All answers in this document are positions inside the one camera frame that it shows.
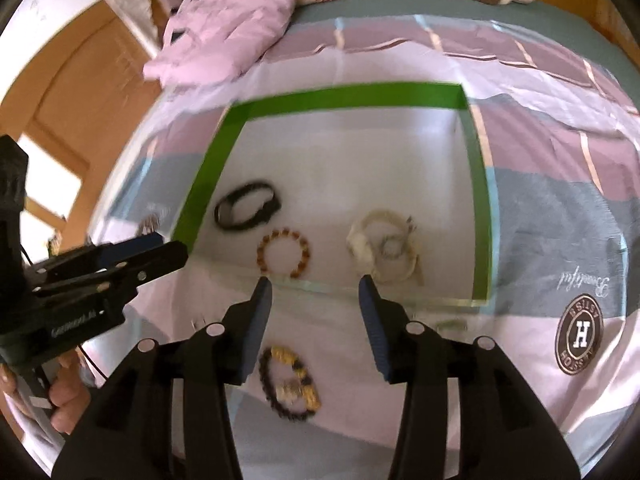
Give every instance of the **white wall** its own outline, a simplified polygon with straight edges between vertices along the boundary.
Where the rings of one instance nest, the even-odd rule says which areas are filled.
[[[0,36],[0,101],[27,63],[98,0],[23,0]]]

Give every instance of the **wooden door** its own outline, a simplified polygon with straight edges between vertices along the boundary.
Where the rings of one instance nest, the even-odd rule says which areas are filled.
[[[145,82],[148,55],[100,1],[61,30],[21,72],[0,105],[0,132],[26,134],[82,181],[66,219],[33,200],[28,210],[84,243],[100,192],[120,152],[160,94]]]

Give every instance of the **green border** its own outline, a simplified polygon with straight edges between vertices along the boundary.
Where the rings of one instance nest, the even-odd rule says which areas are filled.
[[[489,192],[478,134],[462,86],[450,83],[389,82],[349,85],[267,97],[232,106],[211,141],[187,195],[173,240],[191,253],[200,225],[240,131],[247,121],[283,114],[361,107],[429,107],[460,110],[471,172],[476,224],[472,298],[487,300],[492,268]]]

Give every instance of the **pink bag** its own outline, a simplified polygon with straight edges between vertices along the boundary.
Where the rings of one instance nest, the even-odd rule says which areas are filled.
[[[184,0],[169,19],[164,47],[144,68],[167,85],[206,85],[246,72],[279,40],[296,0]]]

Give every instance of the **brown circular patch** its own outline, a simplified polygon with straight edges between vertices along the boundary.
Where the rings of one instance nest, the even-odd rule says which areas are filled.
[[[567,306],[556,332],[556,361],[568,375],[583,371],[602,341],[602,310],[589,294],[581,294]]]

